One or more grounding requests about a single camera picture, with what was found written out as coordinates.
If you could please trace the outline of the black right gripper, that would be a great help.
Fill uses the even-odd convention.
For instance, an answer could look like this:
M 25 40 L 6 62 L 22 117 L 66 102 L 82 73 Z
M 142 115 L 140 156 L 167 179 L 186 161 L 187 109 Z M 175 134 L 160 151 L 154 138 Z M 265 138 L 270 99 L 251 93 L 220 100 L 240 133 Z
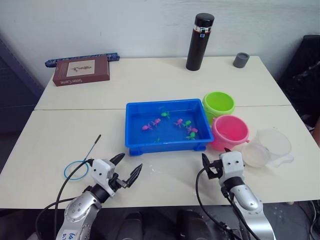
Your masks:
M 225 152 L 231 152 L 229 148 L 224 148 Z M 223 163 L 222 160 L 214 160 L 213 162 L 210 162 L 207 155 L 205 153 L 201 154 L 202 157 L 202 165 L 204 170 L 207 173 L 208 178 L 211 179 L 216 179 L 216 178 L 221 178 L 223 175 Z

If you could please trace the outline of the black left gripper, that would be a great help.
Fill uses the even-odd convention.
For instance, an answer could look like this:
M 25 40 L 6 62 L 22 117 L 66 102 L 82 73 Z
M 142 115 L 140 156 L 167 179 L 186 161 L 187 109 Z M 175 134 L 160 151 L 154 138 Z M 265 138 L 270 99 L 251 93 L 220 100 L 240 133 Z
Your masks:
M 113 158 L 110 159 L 110 162 L 113 163 L 115 166 L 124 158 L 125 153 L 119 153 Z M 143 164 L 141 163 L 138 165 L 131 173 L 129 178 L 124 181 L 119 179 L 119 175 L 114 173 L 112 178 L 108 181 L 108 186 L 112 189 L 114 193 L 116 193 L 121 188 L 130 188 L 131 185 L 136 181 L 139 177 L 139 174 L 142 170 Z

